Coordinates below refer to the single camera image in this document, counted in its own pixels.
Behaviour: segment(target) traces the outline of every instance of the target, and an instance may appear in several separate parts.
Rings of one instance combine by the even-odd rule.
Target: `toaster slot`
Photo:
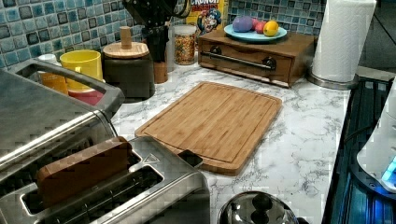
[[[111,183],[110,188],[96,189],[95,193],[77,203],[63,205],[64,208],[59,210],[60,212],[45,217],[37,224],[91,223],[162,181],[163,178],[153,168],[145,166]],[[36,191],[23,196],[22,200],[31,214],[43,211],[45,213]]]
[[[48,153],[46,156],[37,159],[0,182],[0,198],[16,189],[23,188],[35,182],[35,174],[41,167],[91,146],[93,146],[91,138],[84,138],[74,144],[66,143],[59,147],[59,150],[56,152]]]

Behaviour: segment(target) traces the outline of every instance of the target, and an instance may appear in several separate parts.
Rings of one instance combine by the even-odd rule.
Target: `purple fruit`
[[[250,31],[253,26],[253,19],[249,16],[236,17],[233,20],[233,30],[237,33]]]

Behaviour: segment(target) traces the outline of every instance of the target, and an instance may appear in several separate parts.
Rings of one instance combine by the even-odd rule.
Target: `blue mosaic tile backsplash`
[[[0,0],[0,68],[75,49],[101,50],[120,41],[120,27],[136,24],[121,0]]]
[[[236,16],[250,16],[276,20],[291,32],[319,35],[325,7],[326,0],[230,0],[227,23]]]

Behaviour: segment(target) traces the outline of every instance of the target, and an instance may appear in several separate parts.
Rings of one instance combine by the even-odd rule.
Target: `paper towel holder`
[[[314,73],[312,72],[312,65],[309,66],[308,73],[305,76],[305,78],[306,80],[317,86],[332,90],[338,90],[338,91],[350,91],[357,88],[359,85],[359,76],[357,74],[355,74],[353,79],[348,82],[331,81],[315,76]]]

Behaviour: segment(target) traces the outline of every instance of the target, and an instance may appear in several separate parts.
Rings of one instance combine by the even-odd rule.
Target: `blue light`
[[[386,172],[382,175],[382,180],[388,181],[391,175],[392,175],[392,172],[391,172],[391,171],[386,171]]]
[[[394,170],[396,170],[396,162],[391,162],[387,171],[393,172]]]

